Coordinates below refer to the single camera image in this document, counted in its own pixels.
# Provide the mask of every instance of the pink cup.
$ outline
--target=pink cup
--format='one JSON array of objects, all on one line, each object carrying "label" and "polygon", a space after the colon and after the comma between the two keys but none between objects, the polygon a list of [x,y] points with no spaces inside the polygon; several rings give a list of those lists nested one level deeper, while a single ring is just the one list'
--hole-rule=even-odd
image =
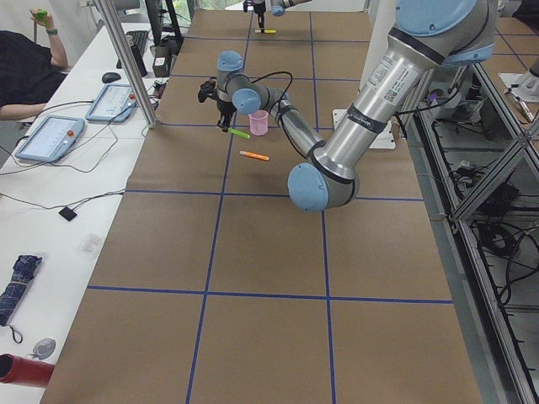
[{"label": "pink cup", "polygon": [[268,112],[262,109],[249,114],[249,129],[255,136],[262,136],[268,132]]}]

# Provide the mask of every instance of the light blue joint cover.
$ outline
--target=light blue joint cover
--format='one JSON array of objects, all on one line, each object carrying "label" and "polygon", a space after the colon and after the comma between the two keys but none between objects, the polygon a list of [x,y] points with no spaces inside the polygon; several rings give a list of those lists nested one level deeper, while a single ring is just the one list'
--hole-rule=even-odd
[{"label": "light blue joint cover", "polygon": [[441,34],[459,24],[478,0],[397,0],[398,28],[412,36]]},{"label": "light blue joint cover", "polygon": [[308,162],[298,164],[288,176],[288,193],[301,210],[320,212],[328,206],[328,185],[322,174]]},{"label": "light blue joint cover", "polygon": [[217,59],[217,70],[221,72],[237,72],[243,69],[243,58],[234,50],[225,50]]},{"label": "light blue joint cover", "polygon": [[486,61],[494,51],[494,44],[484,46],[468,52],[457,53],[456,55],[450,55],[445,60],[442,66],[465,66],[473,63],[479,63],[480,61]]},{"label": "light blue joint cover", "polygon": [[285,8],[281,6],[271,6],[271,13],[275,17],[281,17],[285,15]]},{"label": "light blue joint cover", "polygon": [[232,95],[232,103],[240,114],[253,114],[262,104],[259,94],[251,88],[240,88]]}]

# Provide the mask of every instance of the green object in hand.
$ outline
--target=green object in hand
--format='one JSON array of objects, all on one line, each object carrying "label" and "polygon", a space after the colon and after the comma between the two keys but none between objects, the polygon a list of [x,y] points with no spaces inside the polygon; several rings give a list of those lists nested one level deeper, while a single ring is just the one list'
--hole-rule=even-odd
[{"label": "green object in hand", "polygon": [[30,10],[30,12],[35,19],[37,19],[40,23],[45,24],[45,26],[48,28],[49,22],[46,20],[46,17],[47,15],[49,15],[49,13],[47,12],[47,10],[44,10],[43,8],[38,8],[35,11]]},{"label": "green object in hand", "polygon": [[228,128],[228,133],[232,133],[233,135],[240,136],[243,139],[250,139],[251,135],[249,133],[241,132],[240,130],[234,129],[234,128]]}]

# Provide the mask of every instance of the computer mouse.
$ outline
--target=computer mouse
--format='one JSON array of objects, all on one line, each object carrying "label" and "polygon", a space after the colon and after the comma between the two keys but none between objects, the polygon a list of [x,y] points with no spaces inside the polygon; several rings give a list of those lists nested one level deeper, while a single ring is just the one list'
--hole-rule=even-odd
[{"label": "computer mouse", "polygon": [[116,72],[106,72],[102,77],[102,82],[115,82],[116,80],[120,80],[121,76]]}]

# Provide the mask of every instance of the table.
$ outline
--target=table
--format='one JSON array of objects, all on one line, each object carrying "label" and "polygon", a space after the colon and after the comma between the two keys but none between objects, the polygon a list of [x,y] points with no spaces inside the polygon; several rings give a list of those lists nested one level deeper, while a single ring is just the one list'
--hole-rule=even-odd
[{"label": "table", "polygon": [[[124,26],[125,31],[149,29],[148,24]],[[144,82],[149,88],[155,80],[150,51],[146,52],[144,59],[148,70]],[[95,98],[103,86],[101,76],[104,72],[116,70],[116,60],[108,33],[103,28],[47,107]],[[51,113],[83,118],[88,107],[89,104],[70,105],[54,109]],[[146,121],[140,110],[135,109],[124,124],[112,125],[110,129],[101,131],[103,127],[102,124],[87,123],[76,146],[93,136],[95,138],[59,161],[60,164],[88,170],[115,142],[116,135],[117,143],[91,173],[45,165],[1,176],[0,192],[36,204],[54,206],[123,189],[141,150]],[[20,169],[9,159],[0,173]],[[11,278],[12,267],[18,255],[34,254],[43,257],[35,279],[10,318],[10,323],[23,333],[24,341],[16,344],[11,338],[10,329],[3,327],[0,329],[0,351],[25,356],[32,352],[35,343],[42,338],[54,338],[56,351],[46,361],[57,361],[120,200],[121,197],[117,195],[92,200],[77,209],[78,217],[68,222],[58,215],[60,208],[43,210],[0,197],[2,291]],[[0,385],[0,396],[4,404],[39,402],[43,392],[39,388]]]},{"label": "table", "polygon": [[232,49],[251,77],[293,72],[291,99],[328,136],[368,17],[255,25],[196,13],[42,402],[480,402],[406,143],[366,153],[356,200],[308,214],[287,197],[302,159],[282,132],[231,137],[196,100]]}]

